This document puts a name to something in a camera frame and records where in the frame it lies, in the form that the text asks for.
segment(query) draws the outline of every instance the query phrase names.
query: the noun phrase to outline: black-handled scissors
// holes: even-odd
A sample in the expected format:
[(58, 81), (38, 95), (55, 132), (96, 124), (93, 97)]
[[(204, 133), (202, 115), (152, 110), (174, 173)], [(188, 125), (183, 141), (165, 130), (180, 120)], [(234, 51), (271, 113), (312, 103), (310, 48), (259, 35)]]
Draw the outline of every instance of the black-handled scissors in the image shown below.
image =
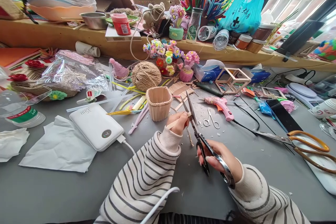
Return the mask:
[(208, 141), (204, 138), (204, 136), (198, 131), (198, 127), (197, 127), (197, 121), (195, 119), (195, 113), (194, 113), (194, 109), (192, 108), (192, 103), (190, 101), (190, 97), (188, 95), (188, 93), (186, 92), (187, 94), (187, 99), (188, 99), (188, 102), (189, 102), (189, 107), (190, 107), (190, 111), (189, 109), (187, 108), (186, 104), (184, 103), (184, 101), (182, 100), (182, 103), (183, 103), (183, 106), (184, 106), (184, 109), (187, 111), (187, 112), (190, 112), (191, 115), (190, 115), (190, 123), (191, 123), (191, 126), (192, 128), (194, 129), (194, 133), (195, 133), (195, 137), (197, 139), (197, 144), (196, 144), (196, 148), (199, 147), (199, 149), (201, 150), (201, 153), (202, 153), (202, 157), (203, 157), (203, 160), (204, 160), (204, 163), (202, 165), (202, 168), (205, 172), (205, 174), (207, 176), (209, 176), (209, 166), (208, 166), (208, 162), (205, 160), (205, 152), (204, 152), (204, 149), (203, 149), (203, 144), (206, 146), (206, 148), (209, 150), (209, 152), (211, 153), (212, 156), (214, 156), (219, 162), (220, 164), (223, 166), (224, 170), (225, 170), (225, 174), (224, 173), (220, 173), (224, 179), (224, 181), (228, 184), (228, 186), (231, 188), (231, 189), (234, 189), (236, 187), (236, 183), (235, 183), (235, 180), (233, 178), (233, 175), (229, 169), (229, 167), (227, 166), (227, 164), (224, 162), (224, 160), (222, 159), (222, 157), (220, 155), (218, 155), (212, 148), (211, 146), (209, 145)]

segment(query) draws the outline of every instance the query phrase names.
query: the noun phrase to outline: hot glue gun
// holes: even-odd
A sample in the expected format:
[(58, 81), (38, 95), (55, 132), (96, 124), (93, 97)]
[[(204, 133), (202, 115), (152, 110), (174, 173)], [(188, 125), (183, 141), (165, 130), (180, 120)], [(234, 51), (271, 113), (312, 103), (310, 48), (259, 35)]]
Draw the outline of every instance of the hot glue gun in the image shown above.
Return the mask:
[(217, 107), (218, 111), (223, 111), (226, 121), (233, 121), (234, 120), (233, 114), (231, 113), (231, 111), (226, 106), (228, 101), (225, 98), (218, 98), (218, 97), (210, 96), (208, 98), (203, 98), (203, 99), (200, 99), (200, 100), (204, 101), (207, 104), (215, 105)]

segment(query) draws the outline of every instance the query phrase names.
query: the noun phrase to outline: blue plastic bag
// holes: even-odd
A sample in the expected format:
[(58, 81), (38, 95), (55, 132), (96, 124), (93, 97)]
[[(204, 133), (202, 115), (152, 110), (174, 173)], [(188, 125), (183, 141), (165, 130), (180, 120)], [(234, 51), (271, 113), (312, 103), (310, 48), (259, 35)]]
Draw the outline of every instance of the blue plastic bag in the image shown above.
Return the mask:
[(254, 33), (261, 22), (264, 0), (234, 0), (219, 22), (219, 29), (234, 30), (238, 33)]

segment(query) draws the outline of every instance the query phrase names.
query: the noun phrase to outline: pink party hat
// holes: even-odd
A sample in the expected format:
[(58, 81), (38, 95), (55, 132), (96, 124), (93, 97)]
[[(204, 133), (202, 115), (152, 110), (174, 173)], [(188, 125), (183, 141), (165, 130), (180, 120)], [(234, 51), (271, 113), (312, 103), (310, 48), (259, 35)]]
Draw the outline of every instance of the pink party hat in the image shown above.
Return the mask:
[(113, 65), (114, 75), (118, 79), (123, 79), (129, 75), (129, 70), (126, 67), (120, 65), (117, 61), (113, 58), (110, 59), (110, 63)]

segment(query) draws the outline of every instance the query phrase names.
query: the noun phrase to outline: orange-handled scissors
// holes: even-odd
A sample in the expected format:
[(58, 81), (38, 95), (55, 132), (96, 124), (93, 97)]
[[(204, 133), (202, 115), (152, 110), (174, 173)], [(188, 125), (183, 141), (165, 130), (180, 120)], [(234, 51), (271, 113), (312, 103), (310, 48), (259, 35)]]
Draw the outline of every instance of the orange-handled scissors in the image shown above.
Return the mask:
[[(260, 136), (263, 136), (263, 137), (267, 137), (267, 138), (270, 138), (270, 139), (273, 139), (273, 140), (277, 140), (279, 142), (282, 142), (284, 144), (287, 144), (289, 146), (291, 146), (301, 157), (303, 157), (305, 160), (307, 160), (309, 163), (311, 163), (312, 165), (314, 165), (315, 167), (319, 168), (320, 170), (323, 170), (325, 172), (329, 172), (329, 173), (333, 173), (333, 174), (336, 174), (336, 170), (330, 170), (330, 169), (327, 169), (319, 164), (317, 164), (316, 162), (314, 162), (313, 160), (311, 160), (305, 153), (309, 153), (309, 154), (313, 154), (313, 155), (316, 155), (316, 156), (324, 156), (324, 157), (327, 157), (329, 159), (331, 159), (332, 161), (334, 161), (336, 163), (336, 157), (334, 156), (331, 156), (330, 154), (327, 154), (327, 152), (330, 151), (328, 145), (326, 145), (322, 140), (318, 139), (317, 137), (307, 133), (307, 132), (304, 132), (304, 131), (291, 131), (287, 134), (287, 136), (278, 136), (278, 135), (273, 135), (273, 134), (270, 134), (270, 133), (266, 133), (266, 132), (262, 132), (262, 131), (257, 131), (257, 130), (253, 130), (254, 133), (260, 135)], [(309, 143), (299, 137), (296, 137), (294, 135), (297, 135), (297, 134), (303, 134), (303, 135), (306, 135), (307, 137), (313, 139), (315, 142), (319, 143), (321, 147), (319, 146), (316, 146), (312, 143)], [(312, 147), (313, 149), (315, 149), (316, 151), (313, 151), (313, 150), (306, 150), (306, 149), (303, 149), (303, 148), (300, 148), (300, 147), (297, 147), (295, 144), (293, 144), (293, 140), (297, 140), (305, 145), (308, 145), (309, 147)]]

